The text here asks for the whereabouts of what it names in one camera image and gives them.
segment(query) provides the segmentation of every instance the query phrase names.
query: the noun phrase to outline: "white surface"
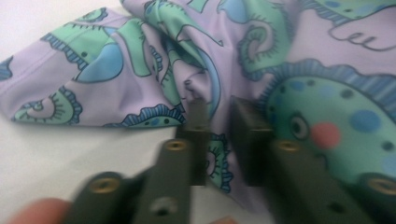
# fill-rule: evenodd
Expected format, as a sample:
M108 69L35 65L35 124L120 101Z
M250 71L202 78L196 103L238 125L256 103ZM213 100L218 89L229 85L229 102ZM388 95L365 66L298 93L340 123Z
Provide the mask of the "white surface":
M0 61L47 32L117 0L1 0ZM14 123L0 114L0 223L43 197L70 200L81 183L103 171L132 176L155 160L161 141L173 130L46 126ZM232 215L244 224L266 223L213 188L194 188L193 223Z

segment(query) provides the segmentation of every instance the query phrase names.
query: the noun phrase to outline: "patterned fabric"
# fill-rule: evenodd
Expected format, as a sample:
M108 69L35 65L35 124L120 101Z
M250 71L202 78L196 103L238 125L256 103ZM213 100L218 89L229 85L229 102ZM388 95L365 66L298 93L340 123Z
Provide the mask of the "patterned fabric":
M154 128L186 122L187 102L203 98L207 172L245 203L228 140L235 95L334 177L396 177L396 0L121 3L133 16L97 9L0 63L4 114Z

